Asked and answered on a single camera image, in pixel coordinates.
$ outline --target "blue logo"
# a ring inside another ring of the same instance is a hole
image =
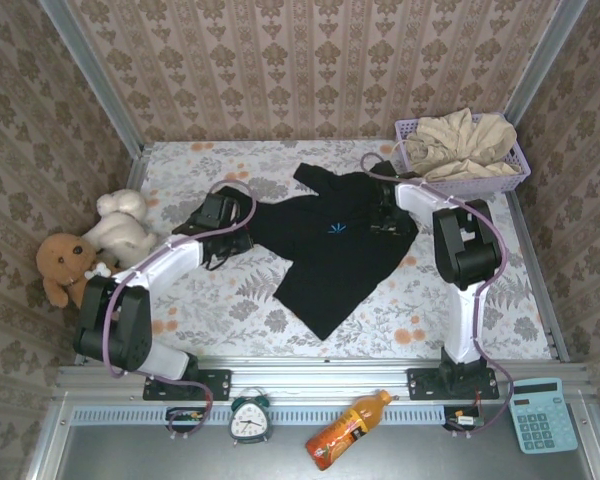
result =
[[[329,230],[328,233],[342,233],[347,229],[346,225],[343,225],[341,223],[334,223],[333,225],[331,225],[331,229]]]

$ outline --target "alarm clock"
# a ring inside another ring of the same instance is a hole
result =
[[[269,400],[258,389],[257,397],[241,396],[231,404],[231,420],[229,422],[229,435],[233,438],[233,445],[238,443],[266,442],[271,437],[271,420],[267,410]]]

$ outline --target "plastic basket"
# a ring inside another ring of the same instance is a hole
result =
[[[474,123],[480,120],[480,117],[482,117],[481,114],[473,115],[472,118]],[[415,132],[418,127],[418,121],[417,118],[413,120],[398,120],[396,122],[398,141],[406,139],[407,135],[411,132]],[[402,152],[402,158],[404,159],[407,169],[409,171],[413,170],[404,143],[400,144],[400,151]],[[527,159],[524,158],[524,154],[517,141],[502,160],[509,165],[517,165],[520,167],[521,173],[518,175],[507,175],[505,177],[475,178],[471,180],[441,180],[435,182],[435,187],[447,195],[457,196],[471,196],[479,193],[509,192],[514,190],[531,174]]]

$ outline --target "blue calculator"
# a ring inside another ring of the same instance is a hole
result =
[[[524,453],[566,452],[578,448],[559,378],[513,382],[509,409]]]

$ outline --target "floral bedsheet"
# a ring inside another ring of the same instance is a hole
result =
[[[301,162],[342,174],[356,171],[365,152],[387,157],[391,146],[381,140],[157,143],[141,189],[150,206],[147,227],[166,237],[223,178],[240,179],[261,201],[278,202],[312,193],[293,179]],[[485,349],[495,358],[550,358],[506,199],[486,200],[511,257],[488,294]],[[325,341],[272,296],[290,265],[257,246],[215,272],[191,271],[152,299],[156,339],[197,355],[439,357],[448,302],[431,231],[420,229],[397,270]]]

